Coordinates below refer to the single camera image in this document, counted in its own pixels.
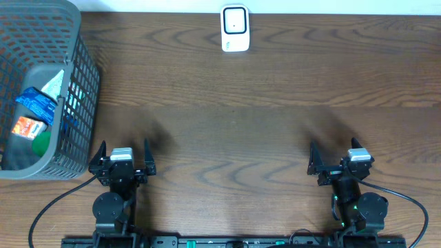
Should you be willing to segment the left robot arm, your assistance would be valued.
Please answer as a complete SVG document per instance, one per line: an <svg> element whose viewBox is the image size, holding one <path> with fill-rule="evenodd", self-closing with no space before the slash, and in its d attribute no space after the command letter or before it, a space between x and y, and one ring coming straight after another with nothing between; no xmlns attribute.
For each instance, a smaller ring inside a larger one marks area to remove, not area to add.
<svg viewBox="0 0 441 248"><path fill-rule="evenodd" d="M106 155L106 143L89 163L89 172L109 190L96 198L92 212L96 218L93 247L149 247L135 225L136 192L149 176L156 175L150 144L144 140L144 167L134 167L132 148L115 148Z"/></svg>

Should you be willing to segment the green lid jar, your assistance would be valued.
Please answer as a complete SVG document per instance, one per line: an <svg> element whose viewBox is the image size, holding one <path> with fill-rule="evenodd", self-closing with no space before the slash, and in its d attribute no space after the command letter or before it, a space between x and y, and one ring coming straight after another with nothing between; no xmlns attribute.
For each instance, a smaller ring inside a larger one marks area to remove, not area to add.
<svg viewBox="0 0 441 248"><path fill-rule="evenodd" d="M48 150L50 144L51 132L42 132L32 141L32 151L39 157L42 157Z"/></svg>

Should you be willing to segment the orange tissue pack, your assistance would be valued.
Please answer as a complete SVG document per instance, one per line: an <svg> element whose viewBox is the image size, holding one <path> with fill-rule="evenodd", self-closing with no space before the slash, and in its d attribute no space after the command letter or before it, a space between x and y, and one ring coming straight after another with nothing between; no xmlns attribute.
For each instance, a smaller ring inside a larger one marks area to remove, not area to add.
<svg viewBox="0 0 441 248"><path fill-rule="evenodd" d="M47 125L43 121L20 116L12 128L12 133L32 141L46 129Z"/></svg>

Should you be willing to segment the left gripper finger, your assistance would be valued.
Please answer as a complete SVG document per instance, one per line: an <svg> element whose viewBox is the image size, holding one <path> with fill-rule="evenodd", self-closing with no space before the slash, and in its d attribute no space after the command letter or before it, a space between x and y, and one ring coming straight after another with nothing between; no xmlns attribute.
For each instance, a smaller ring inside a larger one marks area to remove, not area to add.
<svg viewBox="0 0 441 248"><path fill-rule="evenodd" d="M92 157L90 161L90 167L99 166L101 164L101 159L106 155L106 142L102 141L96 154Z"/></svg>
<svg viewBox="0 0 441 248"><path fill-rule="evenodd" d="M147 170L155 170L155 161L148 140L144 139L144 164Z"/></svg>

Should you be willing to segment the teal wet wipes pack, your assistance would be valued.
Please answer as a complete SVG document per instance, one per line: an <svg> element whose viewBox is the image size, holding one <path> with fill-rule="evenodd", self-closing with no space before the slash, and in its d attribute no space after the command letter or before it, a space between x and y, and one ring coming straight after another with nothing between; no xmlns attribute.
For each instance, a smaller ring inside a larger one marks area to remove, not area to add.
<svg viewBox="0 0 441 248"><path fill-rule="evenodd" d="M64 70L60 70L52 79L50 79L41 89L41 91L48 95L55 103L57 103L58 96L61 95L61 86L64 77ZM68 105L71 109L65 107L68 111L68 114L71 113L72 110L80 108L80 102L85 96L83 90L76 83L69 82L69 87L72 90L72 93L68 93L67 100Z"/></svg>

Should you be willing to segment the blue snack bar wrapper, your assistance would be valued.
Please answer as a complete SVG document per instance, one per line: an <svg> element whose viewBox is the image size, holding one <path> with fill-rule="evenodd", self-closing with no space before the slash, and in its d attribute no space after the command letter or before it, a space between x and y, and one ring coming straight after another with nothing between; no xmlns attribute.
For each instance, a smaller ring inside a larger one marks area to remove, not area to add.
<svg viewBox="0 0 441 248"><path fill-rule="evenodd" d="M57 104L35 87L29 87L16 98L16 102L27 107L41 121L53 125Z"/></svg>

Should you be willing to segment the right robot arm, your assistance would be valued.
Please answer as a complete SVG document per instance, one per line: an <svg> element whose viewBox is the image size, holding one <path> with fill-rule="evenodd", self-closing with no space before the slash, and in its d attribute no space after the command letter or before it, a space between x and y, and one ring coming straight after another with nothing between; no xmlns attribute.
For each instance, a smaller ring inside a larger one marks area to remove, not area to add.
<svg viewBox="0 0 441 248"><path fill-rule="evenodd" d="M342 222L342 230L330 241L336 247L379 247L378 232L384 229L389 204L379 194L362 193L359 187L368 177L374 158L355 138L338 165L325 165L314 143L309 151L307 174L316 175L319 186L332 186L331 212Z"/></svg>

